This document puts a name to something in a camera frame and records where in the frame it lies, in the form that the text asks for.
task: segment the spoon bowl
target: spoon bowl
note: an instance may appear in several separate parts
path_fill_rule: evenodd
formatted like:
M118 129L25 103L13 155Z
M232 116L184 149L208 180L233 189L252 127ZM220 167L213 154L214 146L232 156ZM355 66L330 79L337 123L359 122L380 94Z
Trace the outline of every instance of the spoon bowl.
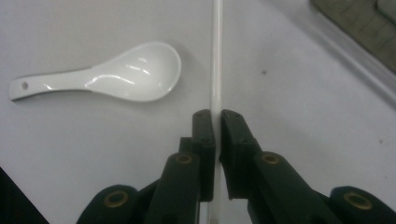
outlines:
M9 99L52 91L93 91L129 101L154 101L176 86L180 70L175 49L150 42L88 69L14 79L9 85Z

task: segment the spoon handle hole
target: spoon handle hole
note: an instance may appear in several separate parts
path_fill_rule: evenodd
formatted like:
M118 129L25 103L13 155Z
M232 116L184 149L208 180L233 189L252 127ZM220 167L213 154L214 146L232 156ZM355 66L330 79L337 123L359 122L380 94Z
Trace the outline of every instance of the spoon handle hole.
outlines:
M26 91L27 89L29 89L29 84L27 84L27 82L22 82L21 87L24 91Z

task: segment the spoon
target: spoon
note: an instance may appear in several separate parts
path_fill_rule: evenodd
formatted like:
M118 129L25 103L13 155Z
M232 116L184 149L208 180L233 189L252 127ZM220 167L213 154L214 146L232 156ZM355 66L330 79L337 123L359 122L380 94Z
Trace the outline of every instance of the spoon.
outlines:
M52 91L93 91L129 101L154 101L175 87L180 69L180 57L171 46L150 42L88 69L19 77L9 85L9 99Z

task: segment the spoon handle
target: spoon handle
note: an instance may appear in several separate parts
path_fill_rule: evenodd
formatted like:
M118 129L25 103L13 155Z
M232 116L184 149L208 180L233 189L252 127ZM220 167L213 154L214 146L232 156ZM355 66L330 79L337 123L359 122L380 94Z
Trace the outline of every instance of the spoon handle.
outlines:
M89 91L89 69L74 72L19 77L9 84L9 99L19 100L51 91Z

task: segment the white rod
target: white rod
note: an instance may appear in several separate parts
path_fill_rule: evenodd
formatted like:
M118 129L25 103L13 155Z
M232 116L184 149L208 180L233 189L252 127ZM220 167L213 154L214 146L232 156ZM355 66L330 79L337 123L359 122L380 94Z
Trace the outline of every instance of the white rod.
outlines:
M214 198L208 205L207 223L219 224L221 203L221 165L219 154L221 149L221 66L222 66L222 25L223 25L223 0L213 0L212 12L212 68L211 68L211 102L213 129L216 139L216 164Z

